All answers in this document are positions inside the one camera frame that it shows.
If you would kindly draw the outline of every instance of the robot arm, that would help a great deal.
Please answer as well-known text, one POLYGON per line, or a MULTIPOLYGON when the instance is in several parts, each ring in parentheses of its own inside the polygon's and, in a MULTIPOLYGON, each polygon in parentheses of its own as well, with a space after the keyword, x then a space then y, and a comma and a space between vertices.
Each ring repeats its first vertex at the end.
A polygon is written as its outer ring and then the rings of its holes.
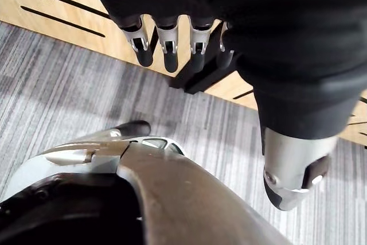
MULTIPOLYGON (((222 46, 241 53, 237 70, 253 85, 259 109, 270 200, 288 210, 325 175, 336 136, 367 87, 367 0, 102 2, 117 23, 140 14, 226 21, 222 46)), ((206 39, 194 41, 201 54, 206 39)), ((195 71, 203 58, 190 61, 195 71)))

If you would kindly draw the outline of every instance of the black fingertip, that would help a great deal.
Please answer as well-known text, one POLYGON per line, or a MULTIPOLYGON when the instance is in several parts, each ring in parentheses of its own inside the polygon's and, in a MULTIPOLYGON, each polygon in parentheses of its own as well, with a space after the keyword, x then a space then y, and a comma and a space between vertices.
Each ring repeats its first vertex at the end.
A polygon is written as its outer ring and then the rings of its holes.
POLYGON ((164 54, 165 57, 165 68, 168 72, 174 73, 178 68, 177 53, 168 52, 164 54))
POLYGON ((200 52, 196 52, 195 54, 191 53, 190 58, 190 68, 192 72, 199 73, 204 68, 204 55, 202 55, 200 52))
POLYGON ((147 50, 140 49, 136 52, 136 57, 138 58, 139 64, 144 67, 149 67, 153 63, 153 54, 151 52, 150 46, 147 50))

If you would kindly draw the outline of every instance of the striped carpet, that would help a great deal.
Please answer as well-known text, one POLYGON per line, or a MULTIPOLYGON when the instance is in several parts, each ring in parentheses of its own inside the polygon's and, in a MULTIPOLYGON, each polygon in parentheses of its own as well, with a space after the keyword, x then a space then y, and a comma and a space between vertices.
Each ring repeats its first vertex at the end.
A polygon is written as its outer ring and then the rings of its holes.
POLYGON ((130 119, 176 139, 294 244, 366 244, 367 155, 339 141, 331 171, 289 212, 268 201, 256 111, 169 88, 164 76, 0 23, 0 196, 35 154, 130 119))

